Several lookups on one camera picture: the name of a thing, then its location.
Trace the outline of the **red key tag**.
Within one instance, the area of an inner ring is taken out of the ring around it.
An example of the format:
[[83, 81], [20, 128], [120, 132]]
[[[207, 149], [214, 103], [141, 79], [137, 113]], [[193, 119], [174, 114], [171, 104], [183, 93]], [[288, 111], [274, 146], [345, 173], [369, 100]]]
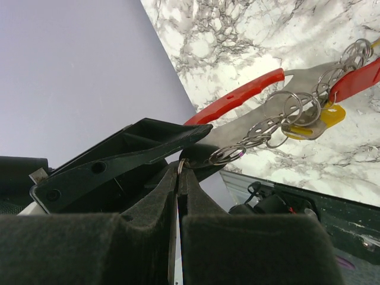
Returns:
[[380, 59], [377, 58], [370, 64], [343, 76], [332, 87], [329, 101], [339, 103], [379, 83], [379, 65]]

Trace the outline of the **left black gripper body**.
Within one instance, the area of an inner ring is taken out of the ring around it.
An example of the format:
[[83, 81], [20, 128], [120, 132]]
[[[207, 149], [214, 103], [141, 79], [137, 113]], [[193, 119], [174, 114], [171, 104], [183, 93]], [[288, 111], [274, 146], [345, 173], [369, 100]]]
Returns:
[[[30, 174], [42, 168], [52, 169], [45, 158], [1, 157], [1, 214], [17, 215], [33, 202]], [[59, 213], [115, 212], [119, 207], [119, 186], [113, 179], [83, 195]]]

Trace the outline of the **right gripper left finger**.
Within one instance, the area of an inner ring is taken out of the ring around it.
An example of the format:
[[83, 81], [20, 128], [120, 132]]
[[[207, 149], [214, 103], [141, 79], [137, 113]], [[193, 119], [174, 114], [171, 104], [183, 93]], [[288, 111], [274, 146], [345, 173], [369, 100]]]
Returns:
[[177, 178], [122, 214], [1, 216], [1, 283], [172, 284]]

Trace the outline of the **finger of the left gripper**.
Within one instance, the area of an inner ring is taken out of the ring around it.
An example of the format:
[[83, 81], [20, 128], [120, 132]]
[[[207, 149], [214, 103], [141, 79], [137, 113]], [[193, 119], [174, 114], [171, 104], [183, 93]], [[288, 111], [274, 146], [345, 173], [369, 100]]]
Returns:
[[142, 119], [50, 172], [34, 186], [34, 200], [47, 213], [121, 211], [167, 167], [166, 157], [192, 146], [211, 129]]
[[199, 182], [221, 170], [208, 162], [210, 156], [219, 148], [207, 144], [194, 144], [182, 150], [179, 160], [185, 159], [185, 167], [192, 169]]

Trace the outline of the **red handled key organizer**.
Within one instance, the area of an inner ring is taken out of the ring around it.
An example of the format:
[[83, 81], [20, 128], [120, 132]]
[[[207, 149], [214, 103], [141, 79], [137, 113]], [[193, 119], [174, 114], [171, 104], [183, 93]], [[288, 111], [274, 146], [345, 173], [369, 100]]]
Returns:
[[[371, 48], [372, 43], [358, 39], [344, 50], [337, 61], [311, 68], [275, 69], [231, 91], [197, 113], [188, 125], [209, 124], [259, 95], [266, 87], [277, 82], [284, 84], [282, 89], [269, 94], [257, 108], [211, 131], [197, 143], [218, 147], [208, 162], [214, 166], [225, 166], [260, 145], [276, 148], [272, 142], [273, 135], [277, 131], [282, 132], [282, 125], [291, 124], [289, 116], [298, 115], [315, 105], [327, 109], [327, 104], [332, 103], [329, 95], [334, 84], [349, 72], [376, 60], [373, 59], [375, 48]], [[341, 102], [332, 104], [340, 106]]]

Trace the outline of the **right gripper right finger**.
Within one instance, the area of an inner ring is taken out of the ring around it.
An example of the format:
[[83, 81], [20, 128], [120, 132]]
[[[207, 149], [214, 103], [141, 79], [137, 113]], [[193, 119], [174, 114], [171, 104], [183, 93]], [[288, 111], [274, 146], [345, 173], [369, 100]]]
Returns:
[[343, 284], [323, 227], [304, 214], [230, 215], [200, 187], [178, 177], [185, 284]]

